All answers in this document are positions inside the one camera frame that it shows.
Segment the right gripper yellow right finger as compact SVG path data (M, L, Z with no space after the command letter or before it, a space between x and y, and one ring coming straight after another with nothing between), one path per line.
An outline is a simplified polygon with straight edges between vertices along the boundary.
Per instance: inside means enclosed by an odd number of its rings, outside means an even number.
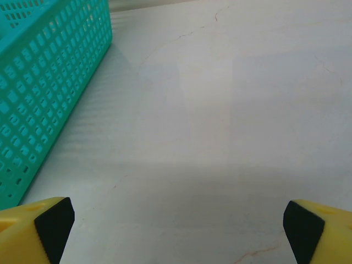
M351 212L306 200L291 200L283 228L298 264L351 263Z

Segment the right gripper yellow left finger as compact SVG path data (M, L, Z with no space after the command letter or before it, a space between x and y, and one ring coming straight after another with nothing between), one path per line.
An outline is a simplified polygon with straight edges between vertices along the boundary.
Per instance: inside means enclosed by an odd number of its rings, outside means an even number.
M60 263L74 221L69 197L1 210L1 263Z

